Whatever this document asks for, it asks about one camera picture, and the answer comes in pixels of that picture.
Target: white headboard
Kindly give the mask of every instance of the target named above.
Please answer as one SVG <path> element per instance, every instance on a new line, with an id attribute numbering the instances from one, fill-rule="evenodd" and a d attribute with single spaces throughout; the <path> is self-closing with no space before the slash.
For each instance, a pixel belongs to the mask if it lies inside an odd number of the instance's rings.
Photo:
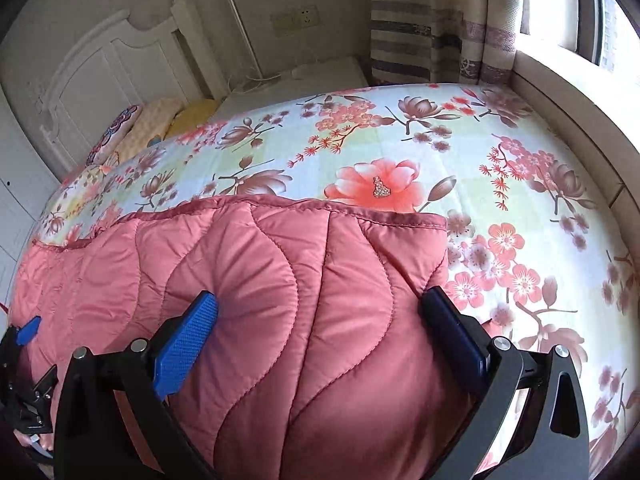
<path id="1" fill-rule="evenodd" d="M 117 12 L 85 34 L 59 65 L 44 94 L 40 129 L 69 171 L 84 164 L 129 105 L 162 97 L 186 105 L 227 95 L 195 7 L 187 0 L 172 3 L 172 16 L 151 30 L 134 28 L 128 10 Z"/>

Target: curtain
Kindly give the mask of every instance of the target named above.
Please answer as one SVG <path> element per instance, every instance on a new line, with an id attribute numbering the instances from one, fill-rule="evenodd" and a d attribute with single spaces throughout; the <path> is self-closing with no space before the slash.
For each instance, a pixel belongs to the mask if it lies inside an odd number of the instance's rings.
<path id="1" fill-rule="evenodd" d="M 371 0 L 371 66 L 381 84 L 507 83 L 523 0 Z"/>

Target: metal screw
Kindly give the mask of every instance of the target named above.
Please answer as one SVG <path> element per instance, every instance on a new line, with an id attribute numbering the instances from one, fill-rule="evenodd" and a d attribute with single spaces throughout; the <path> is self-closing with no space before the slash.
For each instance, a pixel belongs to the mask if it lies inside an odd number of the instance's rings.
<path id="1" fill-rule="evenodd" d="M 506 351 L 511 348 L 511 342 L 505 337 L 497 337 L 494 339 L 494 346 L 498 350 Z"/>
<path id="2" fill-rule="evenodd" d="M 79 346 L 74 350 L 74 359 L 82 359 L 86 355 L 86 346 Z"/>
<path id="3" fill-rule="evenodd" d="M 569 357 L 569 351 L 567 350 L 566 346 L 562 345 L 556 346 L 556 354 L 558 354 L 560 357 Z"/>
<path id="4" fill-rule="evenodd" d="M 135 353 L 140 353 L 145 351 L 146 349 L 146 339 L 136 339 L 133 343 L 131 343 L 131 351 Z"/>

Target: floral bed sheet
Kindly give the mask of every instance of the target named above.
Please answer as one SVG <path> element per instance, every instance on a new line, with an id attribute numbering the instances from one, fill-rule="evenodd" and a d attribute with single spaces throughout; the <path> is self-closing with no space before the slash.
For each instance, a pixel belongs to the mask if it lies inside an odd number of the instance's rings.
<path id="1" fill-rule="evenodd" d="M 519 348 L 570 350 L 591 475 L 609 461 L 640 417 L 640 277 L 598 187 L 526 102 L 505 88 L 408 85 L 214 120 L 117 168 L 87 168 L 52 198 L 35 237 L 64 246 L 128 213 L 216 194 L 441 214 L 449 297 Z M 524 400 L 483 466 L 499 461 Z"/>

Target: white wardrobe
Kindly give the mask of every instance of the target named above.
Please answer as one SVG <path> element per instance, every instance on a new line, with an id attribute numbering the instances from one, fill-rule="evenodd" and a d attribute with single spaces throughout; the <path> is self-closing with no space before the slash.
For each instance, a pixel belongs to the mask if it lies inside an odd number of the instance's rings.
<path id="1" fill-rule="evenodd" d="M 0 88 L 0 303 L 47 200 L 60 186 L 27 140 Z M 0 334 L 6 319 L 0 310 Z"/>

